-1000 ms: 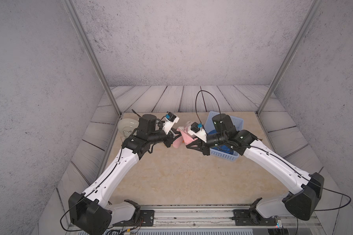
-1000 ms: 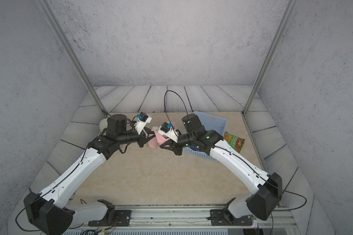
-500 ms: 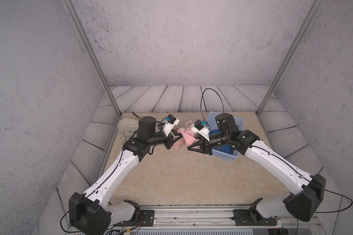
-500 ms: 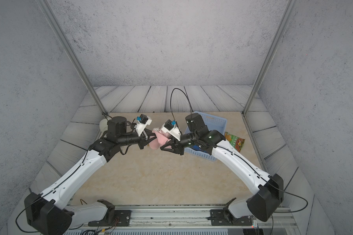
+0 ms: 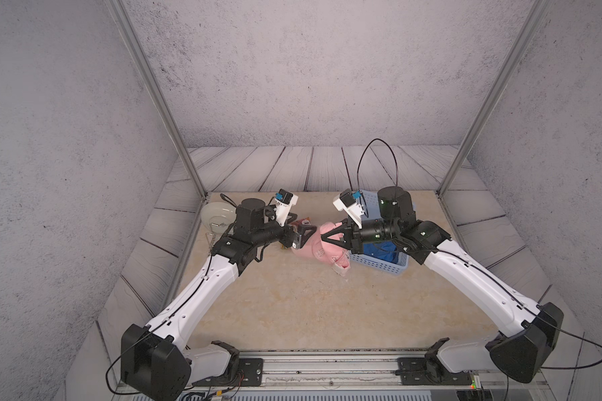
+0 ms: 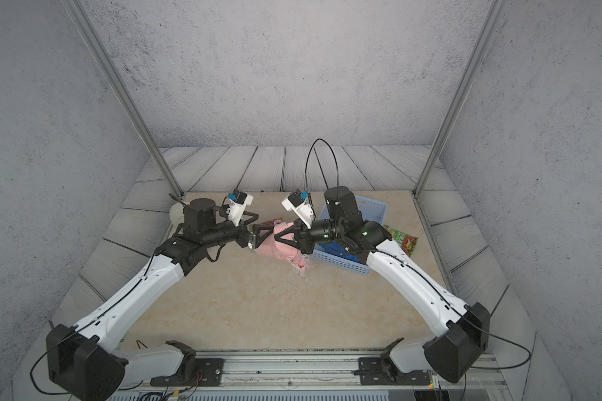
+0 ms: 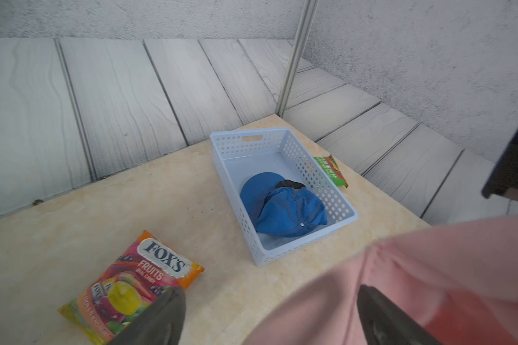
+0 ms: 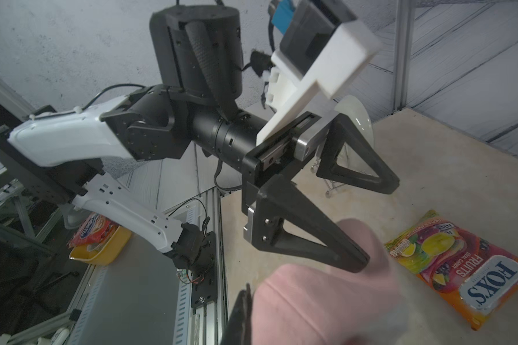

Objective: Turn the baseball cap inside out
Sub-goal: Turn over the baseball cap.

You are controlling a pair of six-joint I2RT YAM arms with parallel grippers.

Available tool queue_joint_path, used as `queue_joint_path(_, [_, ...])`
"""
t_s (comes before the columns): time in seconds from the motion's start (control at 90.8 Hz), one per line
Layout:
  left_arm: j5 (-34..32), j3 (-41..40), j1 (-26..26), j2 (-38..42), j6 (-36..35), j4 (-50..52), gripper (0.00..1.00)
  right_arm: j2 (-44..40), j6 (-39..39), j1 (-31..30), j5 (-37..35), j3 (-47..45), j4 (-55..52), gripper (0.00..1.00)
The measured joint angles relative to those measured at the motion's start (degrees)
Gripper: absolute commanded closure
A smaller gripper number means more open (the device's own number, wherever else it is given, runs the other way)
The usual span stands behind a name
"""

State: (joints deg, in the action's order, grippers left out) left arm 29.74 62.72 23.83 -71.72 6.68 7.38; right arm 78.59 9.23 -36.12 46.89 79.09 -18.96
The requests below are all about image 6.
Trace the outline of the pink baseball cap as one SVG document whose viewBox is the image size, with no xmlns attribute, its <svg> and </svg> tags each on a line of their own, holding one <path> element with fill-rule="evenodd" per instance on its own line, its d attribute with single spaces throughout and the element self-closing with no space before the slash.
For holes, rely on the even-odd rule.
<svg viewBox="0 0 602 401">
<path fill-rule="evenodd" d="M 279 234 L 285 223 L 289 222 L 274 227 L 273 234 L 255 252 L 259 256 L 270 257 L 291 265 L 301 277 L 304 277 L 310 268 L 309 257 L 302 254 L 300 250 L 286 247 L 274 240 L 274 235 Z"/>
</svg>

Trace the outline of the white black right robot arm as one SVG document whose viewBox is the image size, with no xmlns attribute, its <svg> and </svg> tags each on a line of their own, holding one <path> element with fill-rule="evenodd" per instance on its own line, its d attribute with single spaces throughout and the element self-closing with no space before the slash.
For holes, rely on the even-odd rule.
<svg viewBox="0 0 602 401">
<path fill-rule="evenodd" d="M 458 382 L 488 347 L 490 313 L 481 303 L 469 305 L 448 292 L 406 255 L 379 222 L 364 219 L 355 194 L 345 186 L 324 193 L 328 218 L 314 214 L 311 196 L 300 190 L 287 195 L 284 209 L 296 220 L 275 234 L 276 242 L 310 254 L 320 243 L 336 242 L 372 271 L 384 277 L 422 316 L 432 332 L 423 344 L 399 340 L 387 351 L 388 375 L 416 370 L 423 353 L 442 379 Z"/>
</svg>

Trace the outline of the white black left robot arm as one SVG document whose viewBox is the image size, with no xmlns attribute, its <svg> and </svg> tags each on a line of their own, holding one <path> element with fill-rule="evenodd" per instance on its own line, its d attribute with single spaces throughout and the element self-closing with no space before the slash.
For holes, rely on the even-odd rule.
<svg viewBox="0 0 602 401">
<path fill-rule="evenodd" d="M 235 242 L 247 247 L 253 196 L 240 190 L 217 205 L 208 198 L 178 203 L 170 216 L 176 230 L 149 262 L 94 312 L 71 327 L 56 326 L 46 337 L 49 380 L 79 400 L 106 400 L 120 388 L 149 380 L 154 385 L 190 386 L 198 381 L 196 352 L 168 341 L 155 349 L 118 351 L 120 341 L 144 312 L 187 276 L 209 249 Z"/>
</svg>

